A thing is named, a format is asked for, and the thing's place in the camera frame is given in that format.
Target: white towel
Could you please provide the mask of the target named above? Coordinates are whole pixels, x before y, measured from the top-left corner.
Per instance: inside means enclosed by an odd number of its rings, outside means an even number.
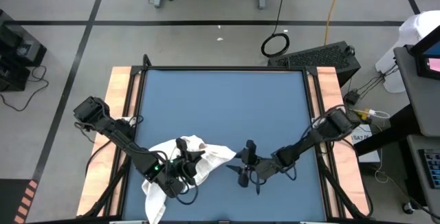
[[[209,172],[230,161],[235,156],[235,152],[226,146],[205,144],[197,136],[181,137],[188,145],[188,151],[195,152],[204,150],[201,160],[196,165],[197,174],[194,176],[195,183],[200,185],[208,177]],[[180,150],[176,148],[175,139],[163,142],[149,149],[150,151],[164,151],[169,159],[174,159],[180,155]],[[150,183],[147,180],[142,184],[142,190],[146,195],[145,213],[150,224],[158,224],[165,213],[166,195],[156,183]]]

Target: orange and black striped tape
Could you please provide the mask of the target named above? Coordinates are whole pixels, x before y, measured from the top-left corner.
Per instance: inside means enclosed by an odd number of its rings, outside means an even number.
[[[31,180],[27,185],[23,198],[21,199],[20,206],[14,218],[15,223],[25,222],[30,206],[32,204],[32,200],[34,199],[37,186],[38,184],[35,180]]]

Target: gray floor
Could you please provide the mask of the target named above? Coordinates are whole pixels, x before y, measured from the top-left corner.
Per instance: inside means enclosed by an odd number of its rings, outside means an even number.
[[[164,1],[156,10],[148,0],[102,0],[97,21],[186,21],[186,20],[270,20],[276,19],[280,0],[267,0],[267,9],[258,10],[256,0],[176,0]],[[415,0],[421,11],[440,9],[438,0]],[[20,21],[87,21],[95,0],[0,0],[3,9]],[[331,0],[284,0],[281,20],[325,21]],[[408,0],[338,0],[335,21],[404,21],[413,15]],[[85,26],[30,25],[25,28],[47,48],[50,86],[37,94],[29,107],[15,113],[0,104],[0,178],[29,179],[40,157],[48,131],[63,94],[67,76],[77,55]],[[76,214],[84,183],[84,167],[91,144],[73,127],[73,108],[88,96],[103,98],[113,66],[139,65],[147,53],[154,65],[266,65],[260,46],[274,27],[263,25],[186,26],[93,26],[82,55],[73,87],[61,118],[47,164],[41,178],[28,222],[69,219]],[[290,52],[323,44],[325,27],[280,26],[291,39]],[[397,40],[398,27],[333,26],[329,42],[346,41],[356,48],[362,68],[351,88],[377,76],[375,62]],[[282,45],[271,42],[275,52]],[[21,107],[40,83],[30,83],[26,91],[7,93],[8,102]],[[394,114],[408,104],[405,93],[386,93],[378,85],[359,104]],[[384,161],[394,161],[384,156]],[[387,170],[394,172],[393,163]],[[412,216],[400,210],[406,199],[391,184],[364,177],[375,204],[374,217],[385,221],[429,223],[416,211]]]

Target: wooden table edge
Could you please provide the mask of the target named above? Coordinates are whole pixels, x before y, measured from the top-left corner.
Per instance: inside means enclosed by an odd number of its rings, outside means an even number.
[[[327,110],[335,105],[342,104],[342,95],[336,77],[336,70],[333,67],[318,67],[317,70],[324,108]],[[114,118],[122,117],[122,110],[124,108],[125,97],[129,86],[130,71],[131,67],[114,67],[112,69],[104,101],[109,105],[111,116]],[[312,77],[309,77],[309,86],[313,109],[317,115],[318,101]],[[133,86],[133,90],[137,90],[137,84]],[[133,93],[133,97],[131,98],[129,113],[133,113],[135,95],[136,92]],[[106,141],[107,139],[105,137],[98,134],[96,136],[96,143],[93,146],[92,153],[100,148]],[[96,155],[95,159],[90,163],[89,171],[82,189],[77,215],[84,214],[88,211],[107,187],[115,150],[116,148],[114,144],[108,145],[105,149],[102,149],[102,151]],[[368,214],[369,206],[366,201],[364,186],[360,176],[355,152],[347,144],[336,142],[333,148],[333,154],[341,187],[345,190],[352,202],[356,204],[359,210],[364,214]],[[328,163],[327,156],[324,156],[324,159],[326,163]],[[335,192],[328,182],[327,189],[330,198],[332,216],[337,217],[338,207],[336,204]],[[110,211],[110,214],[112,215],[116,214],[119,193],[120,185],[113,193],[113,201]],[[350,217],[348,211],[345,210],[345,212],[346,216]]]

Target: blue mat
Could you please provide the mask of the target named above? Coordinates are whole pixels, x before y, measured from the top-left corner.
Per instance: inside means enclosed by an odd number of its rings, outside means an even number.
[[[148,70],[141,108],[144,121],[136,142],[145,148],[182,135],[240,151],[247,139],[269,157],[297,142],[310,124],[301,72]],[[241,165],[238,159],[228,164]],[[324,221],[325,213],[313,149],[297,161],[298,178],[277,174],[261,186],[241,188],[225,165],[200,185],[194,204],[166,200],[162,221]],[[144,178],[132,166],[123,220],[146,220]],[[181,196],[190,201],[194,192]]]

